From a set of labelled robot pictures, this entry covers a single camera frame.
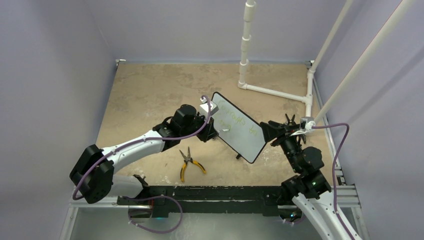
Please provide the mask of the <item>black-framed whiteboard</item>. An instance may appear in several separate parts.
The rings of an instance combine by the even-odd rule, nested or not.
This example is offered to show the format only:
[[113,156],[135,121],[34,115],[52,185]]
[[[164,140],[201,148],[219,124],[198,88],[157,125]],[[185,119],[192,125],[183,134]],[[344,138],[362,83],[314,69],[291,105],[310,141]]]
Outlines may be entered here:
[[219,107],[212,116],[219,138],[253,164],[266,145],[260,124],[219,92],[213,93],[211,101]]

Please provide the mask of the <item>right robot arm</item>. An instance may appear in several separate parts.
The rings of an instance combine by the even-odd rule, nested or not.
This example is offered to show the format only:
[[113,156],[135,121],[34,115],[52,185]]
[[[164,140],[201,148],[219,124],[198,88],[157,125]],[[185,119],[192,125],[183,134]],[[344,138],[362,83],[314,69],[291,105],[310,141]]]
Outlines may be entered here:
[[261,122],[265,142],[280,146],[296,176],[282,182],[280,199],[294,203],[323,240],[359,240],[337,201],[337,187],[321,172],[322,152],[316,147],[302,148],[297,137],[319,129],[311,117],[298,124]]

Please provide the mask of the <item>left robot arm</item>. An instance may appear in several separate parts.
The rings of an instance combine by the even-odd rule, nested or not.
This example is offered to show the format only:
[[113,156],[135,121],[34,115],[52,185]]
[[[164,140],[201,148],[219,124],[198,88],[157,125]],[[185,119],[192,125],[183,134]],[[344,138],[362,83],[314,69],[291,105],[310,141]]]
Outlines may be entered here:
[[110,147],[86,147],[69,174],[76,187],[73,200],[85,199],[94,204],[106,196],[124,195],[138,205],[146,203],[149,191],[144,180],[138,176],[119,178],[115,174],[144,157],[178,145],[183,139],[196,136],[207,142],[218,136],[212,117],[218,110],[214,102],[201,104],[200,110],[183,104],[174,115],[139,137]]

